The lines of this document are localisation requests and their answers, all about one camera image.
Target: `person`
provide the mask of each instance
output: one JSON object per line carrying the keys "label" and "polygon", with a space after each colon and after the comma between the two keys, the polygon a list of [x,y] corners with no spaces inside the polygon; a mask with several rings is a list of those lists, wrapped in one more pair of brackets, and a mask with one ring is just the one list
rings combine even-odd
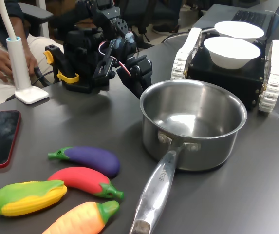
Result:
{"label": "person", "polygon": [[161,25],[156,25],[152,27],[152,30],[161,35],[171,35],[173,33],[178,33],[179,25],[179,12],[182,7],[183,0],[169,0],[168,7],[175,12],[177,19],[173,23],[166,23]]}
{"label": "person", "polygon": [[[26,34],[23,27],[23,12],[17,0],[5,0],[5,5],[15,34],[21,38],[29,69],[29,75],[31,82],[33,82],[37,79],[34,75],[35,67],[38,66],[43,74],[52,70],[52,67],[47,64],[46,57],[43,54],[45,46],[54,44],[62,51],[63,46],[49,38],[34,37],[30,34]],[[12,96],[15,92],[11,63],[6,46],[7,38],[8,34],[0,15],[0,103],[5,102],[6,99]],[[54,80],[53,74],[50,74],[50,76],[47,75],[46,78],[51,82]]]}

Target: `saucepan rim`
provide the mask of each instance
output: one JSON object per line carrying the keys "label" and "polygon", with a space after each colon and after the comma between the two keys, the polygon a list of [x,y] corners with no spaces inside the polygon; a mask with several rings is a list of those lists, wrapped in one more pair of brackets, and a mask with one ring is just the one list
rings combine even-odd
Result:
{"label": "saucepan rim", "polygon": [[[146,96],[153,92],[154,89],[156,89],[157,87],[161,86],[161,85],[164,85],[166,83],[176,83],[176,82],[180,82],[180,83],[192,83],[192,84],[195,84],[195,85],[199,85],[199,86],[210,86],[212,88],[215,88],[215,89],[218,89],[222,92],[225,92],[226,94],[228,94],[230,97],[232,97],[232,99],[234,99],[237,103],[238,103],[238,106],[241,108],[241,111],[242,111],[242,120],[241,120],[241,123],[234,129],[232,130],[231,132],[229,133],[226,133],[226,134],[223,134],[223,135],[219,135],[219,136],[210,136],[210,137],[200,137],[200,136],[187,136],[187,135],[183,135],[183,134],[176,134],[176,133],[171,133],[171,131],[163,128],[162,126],[158,125],[157,123],[155,123],[146,113],[145,109],[144,109],[144,100],[146,98]],[[173,134],[175,136],[179,136],[179,137],[187,137],[187,138],[190,138],[190,139],[217,139],[217,138],[222,138],[222,137],[226,137],[228,135],[231,135],[235,132],[237,132],[240,128],[243,127],[243,125],[245,124],[246,122],[246,119],[247,119],[247,111],[246,111],[246,108],[245,106],[243,105],[243,103],[241,102],[240,99],[237,98],[237,96],[235,96],[232,92],[220,87],[220,86],[217,86],[215,84],[211,84],[211,83],[207,83],[207,82],[203,82],[203,81],[198,81],[198,80],[190,80],[190,79],[176,79],[176,80],[166,80],[166,81],[161,81],[159,83],[156,83],[150,87],[148,87],[143,93],[142,95],[140,96],[140,99],[139,99],[139,105],[140,105],[140,109],[142,111],[142,113],[144,114],[144,116],[153,124],[155,125],[156,127],[158,127],[160,130],[163,130],[164,132],[167,132],[167,133],[170,133],[170,134]]]}

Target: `saucepan handle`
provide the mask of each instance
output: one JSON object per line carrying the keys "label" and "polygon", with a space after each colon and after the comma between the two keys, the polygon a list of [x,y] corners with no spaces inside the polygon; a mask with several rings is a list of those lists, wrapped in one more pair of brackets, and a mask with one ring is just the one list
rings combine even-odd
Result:
{"label": "saucepan handle", "polygon": [[154,229],[165,207],[181,149],[170,146],[154,169],[140,196],[130,234],[150,234]]}

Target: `laptop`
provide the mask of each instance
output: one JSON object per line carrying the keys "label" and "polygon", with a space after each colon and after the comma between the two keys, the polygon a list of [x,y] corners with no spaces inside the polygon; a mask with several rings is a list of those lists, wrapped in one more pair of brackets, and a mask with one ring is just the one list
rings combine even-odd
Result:
{"label": "laptop", "polygon": [[212,28],[216,23],[222,21],[244,21],[256,25],[265,33],[265,36],[261,40],[266,40],[279,24],[279,6],[275,12],[269,12],[214,4],[193,27],[202,29]]}

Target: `yellow clamp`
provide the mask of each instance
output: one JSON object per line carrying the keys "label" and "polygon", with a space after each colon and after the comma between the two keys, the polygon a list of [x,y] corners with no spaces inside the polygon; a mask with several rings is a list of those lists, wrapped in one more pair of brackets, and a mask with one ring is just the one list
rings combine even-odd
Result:
{"label": "yellow clamp", "polygon": [[63,81],[65,81],[68,84],[73,84],[75,82],[79,81],[79,75],[76,73],[75,77],[73,78],[68,78],[66,76],[64,76],[60,71],[58,71],[57,77]]}
{"label": "yellow clamp", "polygon": [[54,58],[53,58],[53,55],[50,51],[46,50],[43,52],[43,54],[46,56],[46,60],[47,60],[47,63],[50,65],[54,62]]}

